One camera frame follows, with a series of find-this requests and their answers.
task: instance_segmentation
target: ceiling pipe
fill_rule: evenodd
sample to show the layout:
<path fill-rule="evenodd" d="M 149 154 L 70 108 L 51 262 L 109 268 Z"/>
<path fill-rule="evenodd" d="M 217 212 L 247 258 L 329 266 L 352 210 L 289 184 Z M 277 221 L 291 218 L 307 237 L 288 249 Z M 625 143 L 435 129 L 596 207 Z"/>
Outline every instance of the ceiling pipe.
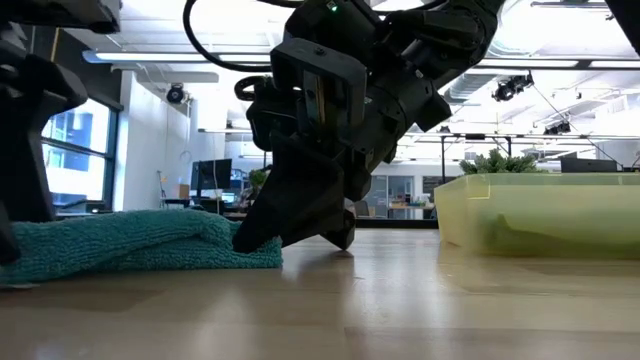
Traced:
<path fill-rule="evenodd" d="M 609 11 L 605 2 L 576 2 L 574 1 L 534 1 L 531 7 L 544 9 L 580 9 Z"/>

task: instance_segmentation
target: plastic container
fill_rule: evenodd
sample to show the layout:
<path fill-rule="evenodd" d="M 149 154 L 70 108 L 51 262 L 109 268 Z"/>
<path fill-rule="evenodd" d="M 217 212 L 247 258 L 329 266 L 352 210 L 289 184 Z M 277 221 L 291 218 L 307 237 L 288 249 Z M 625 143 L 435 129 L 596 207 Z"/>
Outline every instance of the plastic container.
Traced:
<path fill-rule="evenodd" d="M 639 174 L 482 174 L 435 189 L 442 241 L 505 256 L 640 259 Z"/>

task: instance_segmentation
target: teal towel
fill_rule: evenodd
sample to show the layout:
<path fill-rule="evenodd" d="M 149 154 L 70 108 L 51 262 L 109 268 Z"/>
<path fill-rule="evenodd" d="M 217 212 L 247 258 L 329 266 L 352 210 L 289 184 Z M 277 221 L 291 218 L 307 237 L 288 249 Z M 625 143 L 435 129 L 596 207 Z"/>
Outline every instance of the teal towel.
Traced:
<path fill-rule="evenodd" d="M 196 210 L 149 210 L 43 224 L 14 223 L 22 257 L 0 267 L 0 284 L 57 279 L 79 272 L 276 268 L 280 240 L 251 254 L 233 251 L 240 223 Z"/>

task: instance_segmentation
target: wooden table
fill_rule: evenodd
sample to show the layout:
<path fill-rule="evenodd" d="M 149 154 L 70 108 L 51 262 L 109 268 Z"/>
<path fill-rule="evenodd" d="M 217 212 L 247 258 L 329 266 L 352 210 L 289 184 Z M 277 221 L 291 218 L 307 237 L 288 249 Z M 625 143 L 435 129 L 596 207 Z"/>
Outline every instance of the wooden table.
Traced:
<path fill-rule="evenodd" d="M 315 238 L 284 267 L 92 275 L 0 293 L 2 358 L 629 359 L 640 265 L 476 258 L 437 231 Z"/>

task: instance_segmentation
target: pole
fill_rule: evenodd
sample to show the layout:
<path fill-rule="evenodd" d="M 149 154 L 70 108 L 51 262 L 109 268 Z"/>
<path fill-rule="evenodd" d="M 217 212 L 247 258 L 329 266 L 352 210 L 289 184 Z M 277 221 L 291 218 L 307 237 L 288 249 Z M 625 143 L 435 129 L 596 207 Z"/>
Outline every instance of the pole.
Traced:
<path fill-rule="evenodd" d="M 445 179 L 446 179 L 446 170 L 445 170 L 445 162 L 444 162 L 444 139 L 446 138 L 446 136 L 443 136 L 442 138 L 440 138 L 440 144 L 442 145 L 442 184 L 445 183 Z"/>
<path fill-rule="evenodd" d="M 507 139 L 507 150 L 509 150 L 509 157 L 511 157 L 511 137 L 508 136 L 506 139 Z"/>

